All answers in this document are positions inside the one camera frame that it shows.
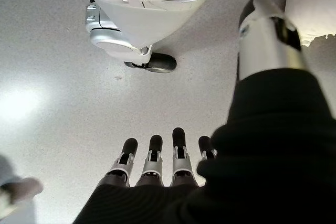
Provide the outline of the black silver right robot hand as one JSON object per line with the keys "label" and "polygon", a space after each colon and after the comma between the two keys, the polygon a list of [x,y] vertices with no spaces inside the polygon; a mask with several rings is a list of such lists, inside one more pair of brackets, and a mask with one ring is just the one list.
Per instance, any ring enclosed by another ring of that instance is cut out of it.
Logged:
{"label": "black silver right robot hand", "polygon": [[198,144],[198,186],[185,145],[173,138],[173,176],[162,185],[162,139],[128,179],[137,141],[97,185],[75,223],[335,223],[335,119],[307,67],[296,27],[269,0],[239,20],[234,95],[227,122]]}

